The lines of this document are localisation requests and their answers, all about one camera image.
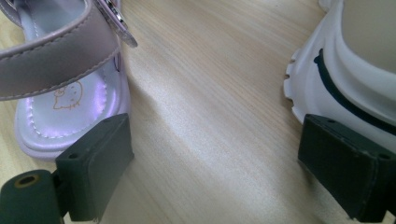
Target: pink shoe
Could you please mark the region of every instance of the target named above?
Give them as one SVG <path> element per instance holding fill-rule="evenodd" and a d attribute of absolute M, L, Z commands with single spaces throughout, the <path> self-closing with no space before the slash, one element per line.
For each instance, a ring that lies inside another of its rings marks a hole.
<path fill-rule="evenodd" d="M 15 134 L 26 154 L 53 161 L 102 119 L 130 112 L 114 33 L 137 44 L 112 2 L 0 0 L 0 8 L 26 37 L 0 52 L 0 100 L 20 99 Z"/>

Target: wooden table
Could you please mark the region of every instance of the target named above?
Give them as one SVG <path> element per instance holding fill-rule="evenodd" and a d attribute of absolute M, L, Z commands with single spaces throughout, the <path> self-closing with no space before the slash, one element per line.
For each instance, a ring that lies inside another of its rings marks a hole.
<path fill-rule="evenodd" d="M 302 125 L 283 96 L 291 54 L 324 16 L 316 0 L 124 0 L 122 11 L 139 43 L 123 47 L 135 159 L 103 223 L 354 223 L 297 162 Z M 1 49 L 23 42 L 3 15 L 0 30 Z M 15 103 L 0 103 L 1 185 L 55 168 L 19 150 Z"/>

